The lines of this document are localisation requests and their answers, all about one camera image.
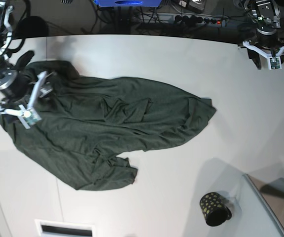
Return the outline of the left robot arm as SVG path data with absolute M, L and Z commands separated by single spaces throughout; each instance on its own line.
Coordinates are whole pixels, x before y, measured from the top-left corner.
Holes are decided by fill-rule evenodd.
M 261 57 L 266 59 L 269 70 L 282 68 L 284 62 L 284 17 L 280 6 L 284 1 L 246 0 L 241 2 L 246 15 L 254 24 L 253 35 L 245 39 L 238 48 L 245 48 L 248 58 L 257 69 L 262 69 Z

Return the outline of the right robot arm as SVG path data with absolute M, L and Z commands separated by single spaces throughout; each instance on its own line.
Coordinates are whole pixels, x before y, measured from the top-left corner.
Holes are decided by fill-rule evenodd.
M 20 56 L 15 64 L 10 63 L 11 56 L 25 43 L 22 39 L 17 48 L 10 48 L 14 35 L 10 21 L 13 10 L 9 1 L 0 0 L 0 93 L 4 96 L 0 102 L 0 115 L 40 120 L 35 104 L 52 91 L 46 81 L 52 73 L 43 71 L 37 74 L 36 79 L 28 79 L 23 75 L 24 68 L 35 55 L 32 50 Z

